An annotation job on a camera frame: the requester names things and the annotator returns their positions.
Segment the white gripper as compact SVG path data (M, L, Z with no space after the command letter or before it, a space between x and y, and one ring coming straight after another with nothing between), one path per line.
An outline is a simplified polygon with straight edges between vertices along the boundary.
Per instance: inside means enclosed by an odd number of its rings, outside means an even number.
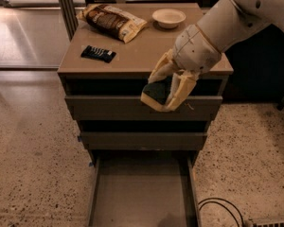
M199 74L207 73L221 58L222 53L197 26L188 26L176 38L173 49L160 58L148 79L148 83L154 83L174 73L164 111L175 111L196 86Z

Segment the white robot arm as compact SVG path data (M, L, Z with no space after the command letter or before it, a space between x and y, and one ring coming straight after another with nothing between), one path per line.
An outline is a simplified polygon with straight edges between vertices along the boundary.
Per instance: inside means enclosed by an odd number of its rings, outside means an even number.
M173 48L151 72L148 83L172 77L165 100L143 91L141 101L158 112L176 110L192 92L199 76L210 71L223 52L269 25L284 33L284 0L219 0L176 38Z

